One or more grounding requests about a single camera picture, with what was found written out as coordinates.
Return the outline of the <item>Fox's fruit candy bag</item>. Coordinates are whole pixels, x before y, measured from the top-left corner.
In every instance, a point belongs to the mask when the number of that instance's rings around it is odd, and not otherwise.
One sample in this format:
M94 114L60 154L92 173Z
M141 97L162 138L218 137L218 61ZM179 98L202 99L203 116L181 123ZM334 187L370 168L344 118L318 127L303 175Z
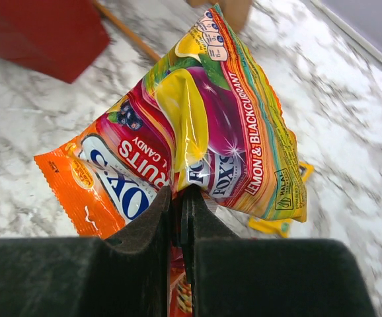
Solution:
M219 5L80 135L34 158L84 236L108 238L168 186L267 221L307 218L295 135Z

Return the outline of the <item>red cookie snack packet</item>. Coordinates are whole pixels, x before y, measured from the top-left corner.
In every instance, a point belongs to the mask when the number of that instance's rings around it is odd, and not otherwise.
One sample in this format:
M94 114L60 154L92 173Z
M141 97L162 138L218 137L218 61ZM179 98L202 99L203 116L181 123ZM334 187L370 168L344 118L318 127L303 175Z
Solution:
M182 250L171 247L169 317L193 317L192 288L187 282Z

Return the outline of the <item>yellow M&M's packet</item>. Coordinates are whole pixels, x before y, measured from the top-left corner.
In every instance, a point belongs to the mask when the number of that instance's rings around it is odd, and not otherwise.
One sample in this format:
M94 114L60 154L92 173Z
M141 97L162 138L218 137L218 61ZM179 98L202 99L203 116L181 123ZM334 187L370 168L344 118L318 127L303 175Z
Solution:
M299 163L300 175L303 182L306 182L310 175L314 172L314 166L306 162ZM271 234L279 236L280 238L287 238L289 236L291 219L265 221L255 217L251 217L248 221L248 226L251 229L257 230L264 234Z

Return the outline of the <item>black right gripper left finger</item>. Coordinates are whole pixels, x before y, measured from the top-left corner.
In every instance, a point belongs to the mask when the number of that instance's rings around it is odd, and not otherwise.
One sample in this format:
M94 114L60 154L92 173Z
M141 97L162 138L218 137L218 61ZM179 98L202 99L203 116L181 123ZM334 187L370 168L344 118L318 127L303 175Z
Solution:
M171 191L107 239L0 238L0 316L167 316Z

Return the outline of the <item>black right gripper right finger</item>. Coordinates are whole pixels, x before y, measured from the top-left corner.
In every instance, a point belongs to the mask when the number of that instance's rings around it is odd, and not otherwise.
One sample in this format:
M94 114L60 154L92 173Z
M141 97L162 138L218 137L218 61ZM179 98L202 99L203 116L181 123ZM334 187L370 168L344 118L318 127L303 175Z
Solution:
M361 271L340 241L241 238L182 196L180 243L195 316L374 316Z

